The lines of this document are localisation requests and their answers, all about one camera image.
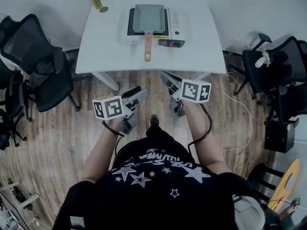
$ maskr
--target white table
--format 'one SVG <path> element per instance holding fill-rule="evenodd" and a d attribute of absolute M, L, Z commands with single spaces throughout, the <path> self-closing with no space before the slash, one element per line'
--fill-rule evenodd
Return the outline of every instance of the white table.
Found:
<path fill-rule="evenodd" d="M 163 4 L 181 14 L 185 44 L 182 48 L 152 46 L 150 62 L 144 61 L 144 41 L 129 45 L 122 40 L 125 10 L 135 4 Z M 215 24 L 206 4 L 186 0 L 106 0 L 109 9 L 92 7 L 84 29 L 76 73 L 91 72 L 114 90 L 119 86 L 105 73 L 118 70 L 195 71 L 194 78 L 225 73 L 225 63 Z"/>

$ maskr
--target hand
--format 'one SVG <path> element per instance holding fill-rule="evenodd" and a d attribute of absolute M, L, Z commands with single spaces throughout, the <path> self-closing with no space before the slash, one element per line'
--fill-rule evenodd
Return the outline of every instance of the hand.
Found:
<path fill-rule="evenodd" d="M 123 127 L 123 120 L 124 120 L 124 117 L 116 117 L 114 119 L 111 119 L 109 122 L 108 122 L 108 126 L 119 132 L 121 130 L 121 128 Z"/>
<path fill-rule="evenodd" d="M 190 102 L 190 101 L 187 101 L 187 100 L 181 100 L 182 104 L 183 104 L 183 107 L 182 109 L 184 111 L 188 110 L 188 109 L 195 109 L 195 108 L 199 108 L 199 105 L 195 102 Z"/>

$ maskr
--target gray frying pan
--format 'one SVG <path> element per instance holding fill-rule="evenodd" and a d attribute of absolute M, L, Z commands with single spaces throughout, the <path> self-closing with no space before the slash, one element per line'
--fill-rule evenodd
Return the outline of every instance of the gray frying pan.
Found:
<path fill-rule="evenodd" d="M 153 33 L 165 30 L 164 6 L 155 4 L 135 5 L 133 30 L 145 34 L 145 61 L 150 61 Z"/>

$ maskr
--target black t-shirt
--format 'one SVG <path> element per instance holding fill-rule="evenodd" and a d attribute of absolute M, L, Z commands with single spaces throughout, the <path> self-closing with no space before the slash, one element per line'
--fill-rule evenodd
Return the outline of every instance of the black t-shirt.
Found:
<path fill-rule="evenodd" d="M 71 229 L 82 217 L 85 229 L 200 227 L 237 229 L 232 195 L 257 199 L 248 182 L 233 173 L 216 175 L 196 164 L 175 140 L 144 138 L 123 147 L 95 184 L 72 186 L 53 229 Z"/>

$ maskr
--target shoe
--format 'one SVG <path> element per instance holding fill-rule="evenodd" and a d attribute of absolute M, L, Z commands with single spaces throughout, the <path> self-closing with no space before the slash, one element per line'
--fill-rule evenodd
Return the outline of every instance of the shoe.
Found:
<path fill-rule="evenodd" d="M 153 114 L 149 119 L 149 123 L 150 123 L 150 126 L 153 125 L 153 124 L 159 126 L 160 125 L 160 119 L 158 118 L 157 115 Z"/>

